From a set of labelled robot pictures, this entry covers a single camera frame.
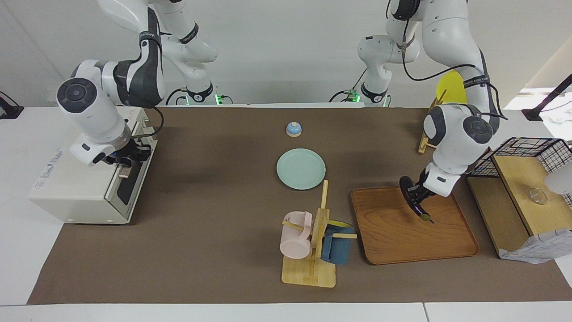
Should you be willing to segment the oven door with copper handle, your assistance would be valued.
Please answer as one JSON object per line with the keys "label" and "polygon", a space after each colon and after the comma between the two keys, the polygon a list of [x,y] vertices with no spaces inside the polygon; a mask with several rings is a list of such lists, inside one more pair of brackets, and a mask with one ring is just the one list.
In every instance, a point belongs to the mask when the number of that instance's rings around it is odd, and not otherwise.
{"label": "oven door with copper handle", "polygon": [[130,222],[157,144],[154,134],[156,129],[151,126],[144,110],[134,110],[134,114],[126,119],[131,130],[131,139],[137,144],[151,145],[152,152],[143,165],[134,165],[130,173],[120,173],[120,165],[114,164],[115,170],[104,196],[107,210],[102,214],[103,224],[123,225]]}

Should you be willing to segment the mint green plate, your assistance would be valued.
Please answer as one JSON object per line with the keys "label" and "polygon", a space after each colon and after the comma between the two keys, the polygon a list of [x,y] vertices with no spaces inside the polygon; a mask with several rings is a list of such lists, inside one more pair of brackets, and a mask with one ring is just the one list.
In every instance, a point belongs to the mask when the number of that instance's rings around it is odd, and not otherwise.
{"label": "mint green plate", "polygon": [[318,186],[326,176],[323,158],[310,149],[295,148],[283,153],[276,165],[280,181],[295,190]]}

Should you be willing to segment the white toaster oven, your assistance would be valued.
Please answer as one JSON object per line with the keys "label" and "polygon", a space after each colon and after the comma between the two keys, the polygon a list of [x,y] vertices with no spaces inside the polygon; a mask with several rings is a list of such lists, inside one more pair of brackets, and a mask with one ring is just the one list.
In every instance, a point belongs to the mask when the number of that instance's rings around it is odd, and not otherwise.
{"label": "white toaster oven", "polygon": [[70,147],[79,138],[76,127],[66,132],[28,198],[62,222],[103,225],[104,196],[115,167],[104,162],[88,166],[73,156]]}

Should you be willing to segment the brown wooden tray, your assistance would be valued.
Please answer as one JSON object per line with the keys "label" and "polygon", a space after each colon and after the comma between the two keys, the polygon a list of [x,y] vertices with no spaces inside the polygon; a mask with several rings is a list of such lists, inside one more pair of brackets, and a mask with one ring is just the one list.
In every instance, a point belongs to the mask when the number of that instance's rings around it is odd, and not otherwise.
{"label": "brown wooden tray", "polygon": [[424,221],[398,187],[357,188],[350,194],[366,260],[373,265],[472,257],[479,244],[453,196],[423,202]]}

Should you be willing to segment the wooden plate rack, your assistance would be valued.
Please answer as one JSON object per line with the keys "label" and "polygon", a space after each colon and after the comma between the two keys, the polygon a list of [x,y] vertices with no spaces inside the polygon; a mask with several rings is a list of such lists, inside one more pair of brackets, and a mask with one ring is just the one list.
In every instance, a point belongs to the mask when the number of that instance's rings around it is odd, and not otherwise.
{"label": "wooden plate rack", "polygon": [[[439,96],[437,96],[433,100],[431,106],[429,106],[429,111],[433,110],[433,108],[435,108],[435,106],[442,104],[443,98],[445,97],[446,92],[447,92],[447,89],[444,89],[442,91],[442,93],[439,94]],[[420,140],[419,146],[417,148],[417,153],[421,154],[421,155],[424,154],[427,147],[435,148],[435,145],[429,144],[429,139],[428,139],[427,135],[425,134],[425,131],[423,131],[421,133],[421,140]]]}

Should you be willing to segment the blue mug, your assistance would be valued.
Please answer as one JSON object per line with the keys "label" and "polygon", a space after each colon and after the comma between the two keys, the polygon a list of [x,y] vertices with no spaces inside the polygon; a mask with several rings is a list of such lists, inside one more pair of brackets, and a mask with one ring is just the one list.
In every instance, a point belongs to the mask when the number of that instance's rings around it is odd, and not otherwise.
{"label": "blue mug", "polygon": [[349,260],[351,239],[334,237],[335,233],[354,233],[352,225],[339,221],[329,220],[322,243],[321,259],[328,263],[344,265]]}

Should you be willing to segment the brown table mat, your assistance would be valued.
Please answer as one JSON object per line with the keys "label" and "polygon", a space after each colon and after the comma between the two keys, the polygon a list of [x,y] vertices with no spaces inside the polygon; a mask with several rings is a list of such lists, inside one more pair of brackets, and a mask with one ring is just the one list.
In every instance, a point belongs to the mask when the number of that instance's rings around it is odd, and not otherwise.
{"label": "brown table mat", "polygon": [[[416,177],[425,109],[163,108],[164,128],[130,225],[63,225],[27,303],[570,301],[555,262],[498,259],[465,181],[454,196],[480,245],[470,258],[372,266],[360,244],[334,288],[284,284],[282,218],[315,212],[321,188],[276,173],[294,148],[317,152],[333,218],[349,193]],[[302,134],[286,126],[298,122]]]}

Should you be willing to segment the yellow plate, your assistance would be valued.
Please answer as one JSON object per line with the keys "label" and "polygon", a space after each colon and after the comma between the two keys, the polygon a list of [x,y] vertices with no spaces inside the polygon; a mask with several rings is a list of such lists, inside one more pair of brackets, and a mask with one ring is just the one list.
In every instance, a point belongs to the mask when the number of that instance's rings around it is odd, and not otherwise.
{"label": "yellow plate", "polygon": [[439,80],[436,87],[439,103],[467,104],[467,96],[462,76],[457,71],[449,71]]}

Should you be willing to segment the small clear glass bowl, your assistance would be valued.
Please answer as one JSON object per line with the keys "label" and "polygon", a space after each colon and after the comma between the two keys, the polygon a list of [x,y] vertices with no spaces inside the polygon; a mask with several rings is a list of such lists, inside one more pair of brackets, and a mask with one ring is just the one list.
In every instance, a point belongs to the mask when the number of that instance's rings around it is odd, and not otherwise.
{"label": "small clear glass bowl", "polygon": [[548,197],[545,191],[539,187],[529,187],[526,193],[529,200],[536,204],[547,204]]}

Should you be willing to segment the white checkered cloth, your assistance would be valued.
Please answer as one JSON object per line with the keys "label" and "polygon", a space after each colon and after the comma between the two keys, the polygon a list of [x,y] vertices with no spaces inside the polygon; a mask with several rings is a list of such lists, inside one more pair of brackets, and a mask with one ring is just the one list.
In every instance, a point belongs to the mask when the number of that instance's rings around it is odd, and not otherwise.
{"label": "white checkered cloth", "polygon": [[540,264],[572,254],[572,230],[550,230],[529,237],[514,251],[498,250],[501,259]]}

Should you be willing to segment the pink mug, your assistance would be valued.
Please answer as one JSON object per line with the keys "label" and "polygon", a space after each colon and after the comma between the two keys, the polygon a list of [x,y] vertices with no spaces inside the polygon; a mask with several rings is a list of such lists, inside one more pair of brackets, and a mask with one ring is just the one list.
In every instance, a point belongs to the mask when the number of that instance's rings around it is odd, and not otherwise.
{"label": "pink mug", "polygon": [[300,226],[301,229],[295,229],[288,225],[282,226],[281,253],[291,259],[306,258],[311,250],[312,214],[302,211],[289,212],[284,216],[284,221]]}

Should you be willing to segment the wooden mug rack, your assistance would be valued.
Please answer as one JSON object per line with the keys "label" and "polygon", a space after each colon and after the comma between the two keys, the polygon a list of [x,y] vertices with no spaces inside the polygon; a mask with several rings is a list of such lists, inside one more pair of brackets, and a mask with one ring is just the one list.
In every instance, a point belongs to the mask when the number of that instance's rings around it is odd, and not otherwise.
{"label": "wooden mug rack", "polygon": [[[320,207],[312,215],[312,233],[310,235],[311,250],[303,259],[283,257],[282,282],[286,284],[306,285],[311,287],[333,288],[336,285],[336,265],[323,261],[321,257],[322,243],[327,224],[330,220],[330,210],[326,207],[328,181],[323,181]],[[300,226],[282,220],[282,225],[295,229]]]}

